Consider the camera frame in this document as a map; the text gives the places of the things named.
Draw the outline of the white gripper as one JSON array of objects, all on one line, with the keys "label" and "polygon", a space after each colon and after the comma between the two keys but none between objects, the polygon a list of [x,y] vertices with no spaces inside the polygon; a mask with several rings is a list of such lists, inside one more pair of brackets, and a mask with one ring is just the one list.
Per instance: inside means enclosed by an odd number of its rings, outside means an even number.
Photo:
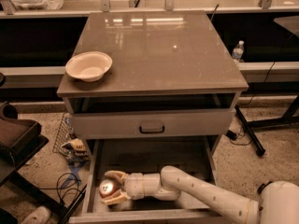
[{"label": "white gripper", "polygon": [[102,202],[106,205],[124,203],[130,199],[139,200],[144,197],[157,197],[162,187],[159,174],[132,173],[128,175],[123,171],[110,170],[104,177],[117,180],[124,184],[125,191],[119,189],[111,195],[101,194]]}]

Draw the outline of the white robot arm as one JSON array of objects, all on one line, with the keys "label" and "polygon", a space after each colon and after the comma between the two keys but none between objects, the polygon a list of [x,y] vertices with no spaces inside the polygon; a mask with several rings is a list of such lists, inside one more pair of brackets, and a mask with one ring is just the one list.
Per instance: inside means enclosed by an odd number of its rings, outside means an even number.
[{"label": "white robot arm", "polygon": [[259,199],[243,197],[189,175],[174,166],[159,173],[105,172],[99,195],[106,205],[153,197],[174,201],[185,192],[234,224],[299,224],[299,186],[287,181],[259,187]]}]

